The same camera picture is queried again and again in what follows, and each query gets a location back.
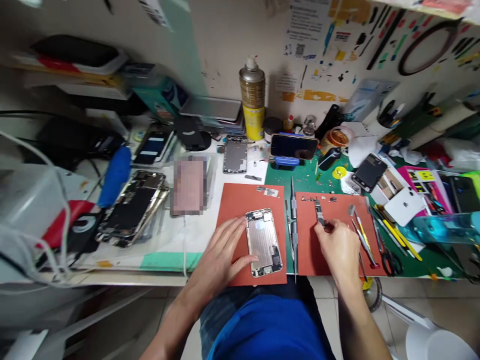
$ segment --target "jeans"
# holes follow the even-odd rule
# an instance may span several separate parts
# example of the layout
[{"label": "jeans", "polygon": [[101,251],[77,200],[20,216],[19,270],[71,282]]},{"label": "jeans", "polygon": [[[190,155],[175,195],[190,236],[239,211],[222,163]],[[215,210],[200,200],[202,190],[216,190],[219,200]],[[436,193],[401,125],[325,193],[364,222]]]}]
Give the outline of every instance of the jeans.
[{"label": "jeans", "polygon": [[284,299],[301,300],[318,328],[318,340],[323,344],[327,359],[335,360],[310,282],[306,276],[297,276],[295,283],[293,275],[287,275],[286,284],[232,286],[214,298],[200,315],[201,357],[204,360],[208,358],[210,349],[225,324],[238,309],[257,295],[276,295]]}]

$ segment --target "green cutting mat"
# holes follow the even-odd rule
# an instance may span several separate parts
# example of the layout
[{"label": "green cutting mat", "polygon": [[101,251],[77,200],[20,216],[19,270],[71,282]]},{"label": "green cutting mat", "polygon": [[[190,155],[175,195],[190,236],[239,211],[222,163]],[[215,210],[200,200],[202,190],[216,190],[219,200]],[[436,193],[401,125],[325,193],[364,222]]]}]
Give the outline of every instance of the green cutting mat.
[{"label": "green cutting mat", "polygon": [[[333,170],[337,166],[345,167],[348,171],[352,171],[352,165],[349,162],[349,158],[342,154],[341,158],[336,161],[336,163],[327,171],[320,171],[321,176],[316,182],[315,168],[317,165],[318,156],[315,156],[312,161],[310,160],[301,160],[300,165],[297,166],[293,171],[290,167],[280,167],[280,169],[275,169],[275,164],[270,164],[266,172],[265,184],[266,185],[280,185],[284,186],[285,199],[288,202],[288,214],[290,212],[290,196],[291,196],[291,177],[293,176],[293,185],[296,192],[313,192],[313,193],[330,193],[334,192],[335,194],[343,194],[340,186],[340,180],[335,179],[332,176]],[[370,197],[370,204],[373,205],[375,202]],[[285,214],[285,227],[287,227],[287,215]],[[380,236],[384,239],[386,246],[390,251],[396,253],[400,258],[403,265],[403,278],[416,278],[420,276],[437,274],[441,277],[442,275],[437,270],[437,267],[445,268],[450,267],[453,270],[453,278],[462,278],[464,277],[463,272],[458,271],[458,268],[439,250],[432,250],[430,248],[425,248],[420,252],[420,256],[423,258],[423,261],[418,261],[415,258],[408,256],[403,256],[400,250],[396,247],[393,241],[390,239],[388,234],[382,229],[380,230]],[[286,271],[288,274],[294,273],[293,261],[292,261],[292,247],[290,242],[286,242]]]}]

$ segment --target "qr code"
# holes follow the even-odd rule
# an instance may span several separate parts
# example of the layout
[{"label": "qr code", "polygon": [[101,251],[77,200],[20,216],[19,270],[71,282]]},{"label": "qr code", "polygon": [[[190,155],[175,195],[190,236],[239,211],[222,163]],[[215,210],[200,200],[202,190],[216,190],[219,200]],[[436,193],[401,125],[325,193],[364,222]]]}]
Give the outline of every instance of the qr code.
[{"label": "qr code", "polygon": [[295,56],[303,56],[305,51],[305,44],[297,44],[295,50]]}]

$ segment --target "scissors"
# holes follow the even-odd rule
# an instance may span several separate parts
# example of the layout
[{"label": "scissors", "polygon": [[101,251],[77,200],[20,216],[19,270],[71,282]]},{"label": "scissors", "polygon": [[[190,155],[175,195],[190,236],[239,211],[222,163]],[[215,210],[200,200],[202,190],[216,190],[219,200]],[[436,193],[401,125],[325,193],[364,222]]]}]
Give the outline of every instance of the scissors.
[{"label": "scissors", "polygon": [[373,222],[373,226],[375,228],[376,242],[378,243],[378,250],[380,250],[383,269],[391,278],[402,275],[404,273],[404,267],[402,266],[400,258],[385,246],[385,241],[380,237],[379,228],[375,221]]}]

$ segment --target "spray can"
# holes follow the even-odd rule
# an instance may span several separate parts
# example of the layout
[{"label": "spray can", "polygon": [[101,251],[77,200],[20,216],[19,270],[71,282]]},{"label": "spray can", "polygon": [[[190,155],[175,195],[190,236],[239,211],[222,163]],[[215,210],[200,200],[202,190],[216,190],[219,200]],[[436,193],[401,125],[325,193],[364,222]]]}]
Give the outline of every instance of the spray can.
[{"label": "spray can", "polygon": [[265,73],[257,65],[255,56],[249,55],[239,75],[246,135],[253,141],[262,140],[265,119]]}]

